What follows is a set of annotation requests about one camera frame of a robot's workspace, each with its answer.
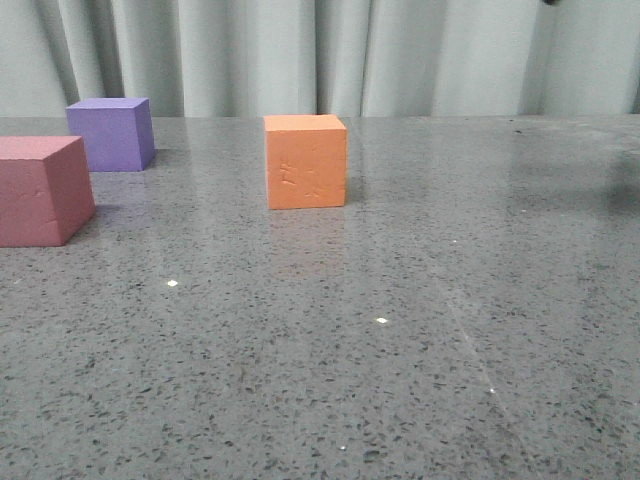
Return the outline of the orange foam cube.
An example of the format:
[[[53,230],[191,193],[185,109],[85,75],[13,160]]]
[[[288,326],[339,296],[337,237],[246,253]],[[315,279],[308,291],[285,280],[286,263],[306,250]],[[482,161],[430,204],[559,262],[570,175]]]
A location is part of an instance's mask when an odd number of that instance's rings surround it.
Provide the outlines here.
[[[271,209],[340,207],[346,200],[348,131],[333,115],[264,118]]]

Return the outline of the pale green curtain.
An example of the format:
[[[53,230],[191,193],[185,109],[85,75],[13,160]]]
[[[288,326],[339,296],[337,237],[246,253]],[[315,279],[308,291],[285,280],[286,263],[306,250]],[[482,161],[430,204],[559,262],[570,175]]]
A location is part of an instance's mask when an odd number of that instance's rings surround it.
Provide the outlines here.
[[[157,116],[639,109],[635,1],[5,1],[1,112]]]

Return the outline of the purple foam cube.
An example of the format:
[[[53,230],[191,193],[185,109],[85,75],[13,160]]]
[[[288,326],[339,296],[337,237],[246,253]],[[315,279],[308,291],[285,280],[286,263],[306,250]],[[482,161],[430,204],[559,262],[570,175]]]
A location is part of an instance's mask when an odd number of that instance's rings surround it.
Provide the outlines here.
[[[148,98],[88,98],[66,108],[91,172],[142,171],[155,157]]]

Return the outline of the pink foam cube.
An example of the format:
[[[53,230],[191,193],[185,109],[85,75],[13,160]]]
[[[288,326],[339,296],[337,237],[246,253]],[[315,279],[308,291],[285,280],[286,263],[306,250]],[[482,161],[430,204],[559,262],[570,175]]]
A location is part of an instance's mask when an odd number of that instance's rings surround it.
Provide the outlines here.
[[[96,211],[79,136],[1,138],[1,245],[64,245]]]

